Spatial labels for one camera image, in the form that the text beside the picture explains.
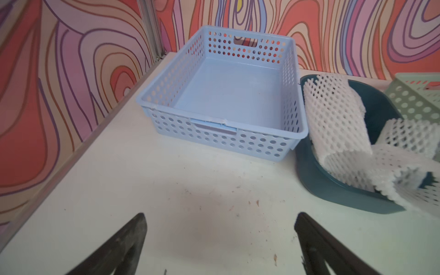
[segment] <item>light blue plastic basket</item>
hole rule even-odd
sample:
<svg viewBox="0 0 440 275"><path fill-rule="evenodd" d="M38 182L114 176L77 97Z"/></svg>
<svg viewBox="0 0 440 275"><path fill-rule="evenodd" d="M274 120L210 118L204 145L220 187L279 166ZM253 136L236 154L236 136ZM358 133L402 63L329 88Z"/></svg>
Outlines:
<svg viewBox="0 0 440 275"><path fill-rule="evenodd" d="M160 134L271 161L308 134L290 37L204 26L136 101Z"/></svg>

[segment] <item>psychedelic wall pattern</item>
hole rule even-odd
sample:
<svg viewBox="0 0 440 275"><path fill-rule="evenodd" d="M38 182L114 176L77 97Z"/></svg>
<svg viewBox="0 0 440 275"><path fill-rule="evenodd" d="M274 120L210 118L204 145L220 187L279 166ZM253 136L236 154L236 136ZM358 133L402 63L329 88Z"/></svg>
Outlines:
<svg viewBox="0 0 440 275"><path fill-rule="evenodd" d="M437 0L156 0L177 51L203 25L290 36L300 68L391 80L440 71Z"/></svg>
<svg viewBox="0 0 440 275"><path fill-rule="evenodd" d="M0 233L152 65L136 0L0 4Z"/></svg>

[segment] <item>white tabletop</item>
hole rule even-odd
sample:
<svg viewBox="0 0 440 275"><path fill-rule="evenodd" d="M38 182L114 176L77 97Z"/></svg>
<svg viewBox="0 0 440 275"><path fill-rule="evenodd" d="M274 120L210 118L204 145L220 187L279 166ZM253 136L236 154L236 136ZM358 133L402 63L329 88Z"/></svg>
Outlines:
<svg viewBox="0 0 440 275"><path fill-rule="evenodd" d="M437 221L317 198L294 152L274 163L161 136L135 98L0 254L0 274L64 274L138 212L148 232L137 274L304 274L293 228L302 211L383 274L439 273Z"/></svg>

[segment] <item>dark teal plastic bowl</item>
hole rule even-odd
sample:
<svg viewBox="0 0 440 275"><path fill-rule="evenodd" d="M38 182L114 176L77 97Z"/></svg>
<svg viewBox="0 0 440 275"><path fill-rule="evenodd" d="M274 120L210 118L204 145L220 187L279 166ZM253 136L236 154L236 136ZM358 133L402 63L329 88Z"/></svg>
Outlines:
<svg viewBox="0 0 440 275"><path fill-rule="evenodd" d="M302 77L301 88L310 78L313 81L318 79L315 74ZM362 99L367 111L365 125L368 136L371 144L375 144L385 122L392 118L400 118L400 113L385 94L370 85L353 80L349 80L348 84ZM332 177L316 160L309 137L302 139L295 151L299 178L302 184L315 196L340 205L379 214L405 210L380 193L351 187Z"/></svg>

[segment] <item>plastic basket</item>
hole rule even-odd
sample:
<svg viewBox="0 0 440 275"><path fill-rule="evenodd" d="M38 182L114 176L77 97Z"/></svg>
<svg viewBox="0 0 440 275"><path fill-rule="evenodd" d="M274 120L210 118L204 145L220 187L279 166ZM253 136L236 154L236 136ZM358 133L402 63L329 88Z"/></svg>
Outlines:
<svg viewBox="0 0 440 275"><path fill-rule="evenodd" d="M317 80L315 74L301 78L301 85L307 79ZM348 84L361 97L365 106L365 125L370 142L378 139L388 119L399 118L400 114L391 101L377 89L362 82L349 80ZM312 143L307 137L296 149L297 172L303 185L315 196L326 201L353 207L368 212L388 214L405 209L380 193L349 186L331 176L318 162L312 151Z"/></svg>
<svg viewBox="0 0 440 275"><path fill-rule="evenodd" d="M440 73L396 73L385 94L403 118L440 122Z"/></svg>
<svg viewBox="0 0 440 275"><path fill-rule="evenodd" d="M136 101L157 132L271 161L307 136L295 41L204 26Z"/></svg>

